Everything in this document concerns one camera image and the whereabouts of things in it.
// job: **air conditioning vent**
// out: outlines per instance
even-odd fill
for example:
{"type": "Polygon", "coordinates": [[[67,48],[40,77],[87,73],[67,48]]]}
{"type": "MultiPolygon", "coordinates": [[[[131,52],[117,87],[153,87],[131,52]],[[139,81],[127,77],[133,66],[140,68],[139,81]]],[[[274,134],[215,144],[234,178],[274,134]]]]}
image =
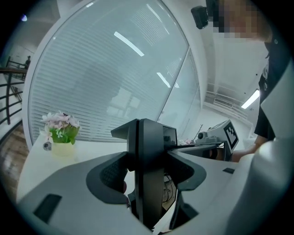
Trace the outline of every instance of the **air conditioning vent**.
{"type": "Polygon", "coordinates": [[[233,108],[233,105],[232,103],[230,102],[227,102],[227,101],[224,101],[224,100],[221,100],[219,98],[215,98],[214,102],[213,102],[215,105],[223,105],[223,106],[226,106],[228,108],[233,108]]]}

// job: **artificial flower bouquet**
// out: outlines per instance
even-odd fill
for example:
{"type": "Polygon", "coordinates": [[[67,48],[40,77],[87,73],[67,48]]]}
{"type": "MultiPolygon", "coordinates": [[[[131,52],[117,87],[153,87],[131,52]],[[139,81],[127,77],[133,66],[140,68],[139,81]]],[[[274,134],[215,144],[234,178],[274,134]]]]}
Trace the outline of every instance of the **artificial flower bouquet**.
{"type": "Polygon", "coordinates": [[[44,130],[40,134],[50,143],[75,143],[75,137],[79,132],[79,121],[74,116],[63,112],[43,115],[41,122],[45,123],[44,130]]]}

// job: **blue light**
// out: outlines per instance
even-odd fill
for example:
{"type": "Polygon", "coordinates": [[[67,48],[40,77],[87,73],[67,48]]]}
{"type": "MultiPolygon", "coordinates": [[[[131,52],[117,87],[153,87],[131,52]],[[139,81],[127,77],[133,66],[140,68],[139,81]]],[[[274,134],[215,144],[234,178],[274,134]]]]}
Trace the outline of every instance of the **blue light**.
{"type": "Polygon", "coordinates": [[[28,20],[27,16],[23,14],[22,21],[27,21],[27,20],[28,20]]]}

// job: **yellow flower pot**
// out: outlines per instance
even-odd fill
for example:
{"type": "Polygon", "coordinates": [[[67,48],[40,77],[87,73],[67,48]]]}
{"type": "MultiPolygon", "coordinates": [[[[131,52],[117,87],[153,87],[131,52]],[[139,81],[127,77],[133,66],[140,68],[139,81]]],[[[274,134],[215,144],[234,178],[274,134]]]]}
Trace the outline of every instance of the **yellow flower pot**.
{"type": "Polygon", "coordinates": [[[53,143],[52,153],[61,157],[68,157],[74,155],[74,146],[72,143],[53,143]]]}

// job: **table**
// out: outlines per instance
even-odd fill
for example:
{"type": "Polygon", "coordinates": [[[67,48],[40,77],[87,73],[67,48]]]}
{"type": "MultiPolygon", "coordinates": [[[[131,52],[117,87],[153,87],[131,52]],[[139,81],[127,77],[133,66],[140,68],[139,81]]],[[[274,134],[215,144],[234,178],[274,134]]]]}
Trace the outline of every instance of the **table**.
{"type": "MultiPolygon", "coordinates": [[[[39,183],[63,167],[127,150],[126,142],[109,143],[77,140],[74,144],[74,156],[57,157],[51,151],[45,151],[43,144],[44,137],[39,136],[28,154],[17,186],[17,202],[39,183]]],[[[135,172],[128,172],[124,180],[127,183],[125,192],[125,195],[127,195],[135,188],[135,172]]]]}

